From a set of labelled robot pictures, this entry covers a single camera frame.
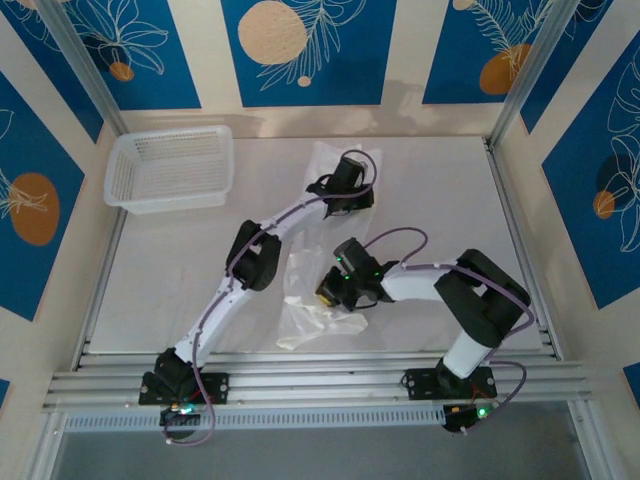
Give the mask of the white t-shirt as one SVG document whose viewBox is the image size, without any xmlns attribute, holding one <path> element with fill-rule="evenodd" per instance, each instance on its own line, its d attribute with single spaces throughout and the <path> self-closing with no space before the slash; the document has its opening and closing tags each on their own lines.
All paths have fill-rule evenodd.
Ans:
<svg viewBox="0 0 640 480">
<path fill-rule="evenodd" d="M 352 237 L 364 239 L 375 211 L 372 206 L 330 216 L 294 237 L 284 270 L 279 348 L 293 351 L 318 338 L 358 335 L 368 327 L 364 315 L 329 308 L 315 291 L 334 265 L 333 249 Z"/>
</svg>

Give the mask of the white perforated plastic basket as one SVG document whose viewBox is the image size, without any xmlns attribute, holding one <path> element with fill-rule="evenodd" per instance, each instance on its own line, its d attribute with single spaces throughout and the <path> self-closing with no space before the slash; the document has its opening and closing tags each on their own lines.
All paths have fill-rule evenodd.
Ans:
<svg viewBox="0 0 640 480">
<path fill-rule="evenodd" d="M 104 202 L 135 215 L 222 206 L 234 156 L 232 130 L 224 125 L 122 135 L 109 155 Z"/>
</svg>

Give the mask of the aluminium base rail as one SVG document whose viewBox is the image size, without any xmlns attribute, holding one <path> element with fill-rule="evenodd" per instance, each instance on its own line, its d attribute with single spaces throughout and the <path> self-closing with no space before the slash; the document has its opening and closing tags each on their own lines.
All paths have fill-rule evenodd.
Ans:
<svg viewBox="0 0 640 480">
<path fill-rule="evenodd" d="M 84 354 L 76 370 L 53 374 L 43 409 L 134 409 L 142 376 L 155 360 L 153 354 Z M 400 385 L 404 371 L 437 361 L 435 353 L 417 352 L 233 353 L 210 356 L 204 369 L 229 374 L 230 407 L 374 406 L 407 403 Z M 576 361 L 503 355 L 492 369 L 500 397 L 526 381 L 516 396 L 520 402 L 589 399 L 595 391 L 587 369 Z"/>
</svg>

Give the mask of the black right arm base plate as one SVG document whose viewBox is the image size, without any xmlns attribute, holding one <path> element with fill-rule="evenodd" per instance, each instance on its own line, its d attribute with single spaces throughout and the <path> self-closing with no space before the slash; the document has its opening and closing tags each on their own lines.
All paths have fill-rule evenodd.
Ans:
<svg viewBox="0 0 640 480">
<path fill-rule="evenodd" d="M 495 398 L 493 371 L 478 367 L 468 378 L 437 368 L 408 369 L 401 378 L 410 400 L 471 400 L 475 396 Z"/>
</svg>

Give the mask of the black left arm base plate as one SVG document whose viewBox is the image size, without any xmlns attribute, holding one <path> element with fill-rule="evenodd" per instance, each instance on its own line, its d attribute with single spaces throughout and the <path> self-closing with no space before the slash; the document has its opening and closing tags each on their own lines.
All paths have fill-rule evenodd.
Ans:
<svg viewBox="0 0 640 480">
<path fill-rule="evenodd" d="M 227 403 L 229 393 L 228 374 L 202 373 L 201 381 L 212 404 Z M 139 405 L 204 405 L 205 403 L 204 394 L 201 392 L 193 373 L 188 374 L 185 380 L 173 386 L 166 384 L 151 372 L 146 372 L 142 377 L 138 397 Z"/>
</svg>

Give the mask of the aluminium right table rail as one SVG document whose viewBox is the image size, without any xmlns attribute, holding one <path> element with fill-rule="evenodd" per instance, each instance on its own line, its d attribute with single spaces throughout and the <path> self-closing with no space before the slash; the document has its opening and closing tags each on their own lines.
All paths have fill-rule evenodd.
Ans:
<svg viewBox="0 0 640 480">
<path fill-rule="evenodd" d="M 484 138 L 483 142 L 525 286 L 529 290 L 533 309 L 538 318 L 539 329 L 544 330 L 549 336 L 555 357 L 558 360 L 565 360 L 566 348 L 554 325 L 556 309 L 535 255 L 532 231 L 527 221 L 524 203 L 518 195 L 504 156 L 491 145 L 488 137 Z"/>
</svg>

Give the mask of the aluminium table rail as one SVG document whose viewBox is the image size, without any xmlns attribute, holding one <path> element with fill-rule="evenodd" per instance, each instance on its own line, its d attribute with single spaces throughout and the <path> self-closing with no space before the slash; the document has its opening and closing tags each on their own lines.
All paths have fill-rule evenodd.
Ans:
<svg viewBox="0 0 640 480">
<path fill-rule="evenodd" d="M 93 292 L 85 312 L 84 322 L 80 329 L 79 337 L 70 363 L 70 370 L 78 369 L 83 356 L 85 345 L 91 342 L 96 322 L 104 300 L 109 277 L 113 268 L 118 245 L 126 223 L 127 213 L 122 208 L 116 209 L 116 215 L 111 232 L 108 237 L 106 249 L 100 264 L 98 276 Z"/>
<path fill-rule="evenodd" d="M 529 290 L 533 309 L 538 318 L 539 329 L 544 330 L 549 336 L 555 357 L 558 360 L 565 360 L 566 348 L 554 325 L 556 309 L 535 255 L 532 231 L 527 221 L 524 203 L 518 195 L 504 156 L 491 145 L 488 137 L 484 138 L 483 142 L 525 286 Z"/>
</svg>

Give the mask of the aluminium right frame post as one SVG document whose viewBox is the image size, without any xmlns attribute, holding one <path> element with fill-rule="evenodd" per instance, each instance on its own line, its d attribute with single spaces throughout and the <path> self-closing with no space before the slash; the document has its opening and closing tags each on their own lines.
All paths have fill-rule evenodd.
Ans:
<svg viewBox="0 0 640 480">
<path fill-rule="evenodd" d="M 554 0 L 551 3 L 549 16 L 544 20 L 529 54 L 506 96 L 503 108 L 490 135 L 485 138 L 489 153 L 494 153 L 503 143 L 579 3 L 580 0 Z"/>
</svg>

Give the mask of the aluminium frame post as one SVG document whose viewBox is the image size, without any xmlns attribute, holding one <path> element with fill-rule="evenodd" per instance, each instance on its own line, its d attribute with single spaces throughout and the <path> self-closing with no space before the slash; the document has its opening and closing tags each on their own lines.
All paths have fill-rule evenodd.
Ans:
<svg viewBox="0 0 640 480">
<path fill-rule="evenodd" d="M 115 135 L 128 132 L 110 90 L 57 0 L 34 0 L 36 9 L 78 81 Z"/>
<path fill-rule="evenodd" d="M 544 20 L 529 54 L 506 96 L 503 108 L 490 135 L 485 138 L 489 153 L 494 153 L 503 143 L 579 3 L 580 0 L 554 0 L 551 3 L 549 16 Z"/>
</svg>

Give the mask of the aluminium left table rail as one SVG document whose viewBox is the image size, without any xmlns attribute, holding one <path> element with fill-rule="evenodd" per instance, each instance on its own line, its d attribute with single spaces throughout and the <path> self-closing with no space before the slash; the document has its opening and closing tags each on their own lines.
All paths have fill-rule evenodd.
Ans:
<svg viewBox="0 0 640 480">
<path fill-rule="evenodd" d="M 109 277 L 113 268 L 118 245 L 126 223 L 127 213 L 122 208 L 116 209 L 116 215 L 111 232 L 108 237 L 106 249 L 100 264 L 98 276 L 93 292 L 85 312 L 84 322 L 80 329 L 79 337 L 70 363 L 70 370 L 78 369 L 83 356 L 85 345 L 91 342 L 96 322 L 104 300 Z"/>
</svg>

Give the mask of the aluminium left frame post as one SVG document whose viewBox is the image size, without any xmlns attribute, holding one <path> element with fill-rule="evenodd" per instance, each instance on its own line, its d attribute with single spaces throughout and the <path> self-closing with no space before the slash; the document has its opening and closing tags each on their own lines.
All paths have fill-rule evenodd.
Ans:
<svg viewBox="0 0 640 480">
<path fill-rule="evenodd" d="M 57 0 L 34 0 L 36 9 L 78 81 L 115 135 L 128 132 L 110 90 Z"/>
</svg>

